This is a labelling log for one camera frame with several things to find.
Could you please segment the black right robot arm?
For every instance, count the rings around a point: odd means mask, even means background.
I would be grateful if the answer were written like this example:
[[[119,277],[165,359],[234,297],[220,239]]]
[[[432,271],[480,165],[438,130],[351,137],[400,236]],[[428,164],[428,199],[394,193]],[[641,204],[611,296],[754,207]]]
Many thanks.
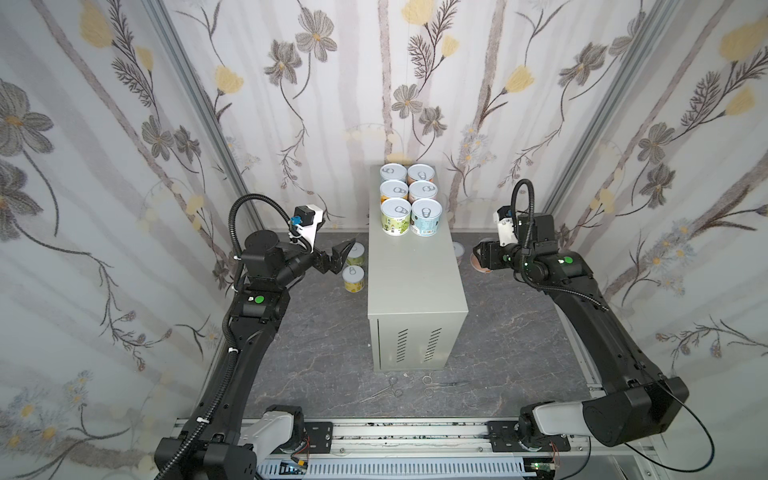
[[[535,210],[535,191],[519,180],[497,212],[499,238],[473,252],[488,270],[511,269],[563,312],[598,371],[603,394],[582,402],[540,402],[521,409],[517,440],[539,449],[562,435],[590,436],[613,447],[665,432],[689,390],[666,376],[611,310],[583,257],[560,250],[554,219]]]

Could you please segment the pink labelled can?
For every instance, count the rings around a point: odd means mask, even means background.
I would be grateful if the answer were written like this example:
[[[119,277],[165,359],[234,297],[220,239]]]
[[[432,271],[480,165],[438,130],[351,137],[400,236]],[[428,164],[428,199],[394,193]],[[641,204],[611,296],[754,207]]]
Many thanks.
[[[408,199],[414,203],[420,199],[435,199],[438,194],[438,187],[429,180],[414,181],[409,185]]]

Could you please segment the yellow labelled can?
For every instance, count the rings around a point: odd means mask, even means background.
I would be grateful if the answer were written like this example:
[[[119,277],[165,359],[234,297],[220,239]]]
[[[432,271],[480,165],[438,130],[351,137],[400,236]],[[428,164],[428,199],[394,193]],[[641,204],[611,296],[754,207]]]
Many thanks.
[[[409,186],[400,180],[386,180],[379,187],[380,201],[385,202],[389,199],[408,199]]]

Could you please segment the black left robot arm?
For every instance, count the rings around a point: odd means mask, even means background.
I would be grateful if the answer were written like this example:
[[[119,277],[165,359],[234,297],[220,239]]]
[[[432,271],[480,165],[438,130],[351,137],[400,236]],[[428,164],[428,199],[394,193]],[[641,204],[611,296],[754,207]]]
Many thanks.
[[[240,240],[237,214],[248,202],[272,207],[284,221],[287,241],[272,230]],[[298,406],[272,405],[245,428],[245,407],[262,360],[290,302],[290,290],[306,273],[340,273],[354,243],[330,252],[314,246],[325,222],[322,208],[301,205],[287,213],[263,194],[246,194],[232,205],[228,229],[233,247],[234,297],[222,319],[224,344],[207,386],[180,432],[163,438],[154,453],[159,479],[257,479],[273,452],[287,453],[298,468],[309,461],[311,437]]]

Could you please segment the brown labelled can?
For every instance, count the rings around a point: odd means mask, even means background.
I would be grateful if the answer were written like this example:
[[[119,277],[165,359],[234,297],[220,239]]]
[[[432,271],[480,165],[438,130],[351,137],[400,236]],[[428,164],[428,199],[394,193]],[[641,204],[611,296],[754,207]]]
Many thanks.
[[[474,270],[476,270],[477,272],[479,272],[479,273],[488,274],[488,273],[491,272],[490,269],[482,267],[480,265],[479,259],[478,259],[478,257],[474,253],[472,253],[471,256],[470,256],[470,264],[471,264],[472,268]]]

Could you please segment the orange labelled can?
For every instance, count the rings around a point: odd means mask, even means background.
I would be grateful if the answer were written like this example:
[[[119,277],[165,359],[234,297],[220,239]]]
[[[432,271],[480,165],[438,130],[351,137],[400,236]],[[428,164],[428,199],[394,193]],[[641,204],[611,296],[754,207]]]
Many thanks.
[[[407,182],[409,184],[417,181],[433,182],[435,178],[435,169],[422,163],[414,163],[407,169]]]

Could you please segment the teal labelled can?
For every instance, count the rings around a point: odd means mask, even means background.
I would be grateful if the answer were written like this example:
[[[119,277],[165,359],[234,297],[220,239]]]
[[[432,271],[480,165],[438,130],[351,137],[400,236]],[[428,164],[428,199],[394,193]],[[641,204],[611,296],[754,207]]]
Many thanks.
[[[407,168],[399,163],[387,163],[380,167],[379,177],[382,182],[389,180],[405,182],[407,178]]]

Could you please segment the pale teal can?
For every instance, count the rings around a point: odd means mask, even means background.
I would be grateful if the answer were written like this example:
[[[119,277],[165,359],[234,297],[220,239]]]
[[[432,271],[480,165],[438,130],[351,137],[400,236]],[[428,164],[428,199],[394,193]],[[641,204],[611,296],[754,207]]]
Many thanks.
[[[411,205],[411,230],[419,237],[431,237],[438,231],[442,205],[434,199],[418,199]]]

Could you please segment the green labelled can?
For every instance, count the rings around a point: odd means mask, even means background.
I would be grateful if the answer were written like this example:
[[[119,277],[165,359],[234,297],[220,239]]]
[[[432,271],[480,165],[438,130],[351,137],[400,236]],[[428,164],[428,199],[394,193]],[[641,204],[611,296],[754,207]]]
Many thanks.
[[[390,236],[405,235],[409,229],[411,204],[403,198],[390,198],[380,205],[382,230]]]

